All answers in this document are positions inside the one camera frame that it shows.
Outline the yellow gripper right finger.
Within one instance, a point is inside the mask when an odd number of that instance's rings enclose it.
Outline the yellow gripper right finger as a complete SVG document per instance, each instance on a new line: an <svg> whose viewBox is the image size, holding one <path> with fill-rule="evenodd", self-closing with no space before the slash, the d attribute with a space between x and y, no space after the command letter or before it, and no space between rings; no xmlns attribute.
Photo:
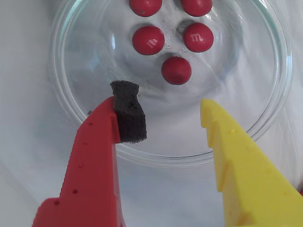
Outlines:
<svg viewBox="0 0 303 227"><path fill-rule="evenodd" d="M215 101L200 104L227 227L300 227L303 197Z"/></svg>

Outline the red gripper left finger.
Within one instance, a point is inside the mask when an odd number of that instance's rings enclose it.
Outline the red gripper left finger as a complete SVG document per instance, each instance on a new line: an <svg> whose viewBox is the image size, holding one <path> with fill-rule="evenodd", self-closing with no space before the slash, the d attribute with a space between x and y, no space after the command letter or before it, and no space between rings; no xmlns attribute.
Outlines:
<svg viewBox="0 0 303 227"><path fill-rule="evenodd" d="M113 81L113 95L79 127L61 192L45 200L35 227L123 227L116 145L146 139L146 119L139 86Z"/></svg>

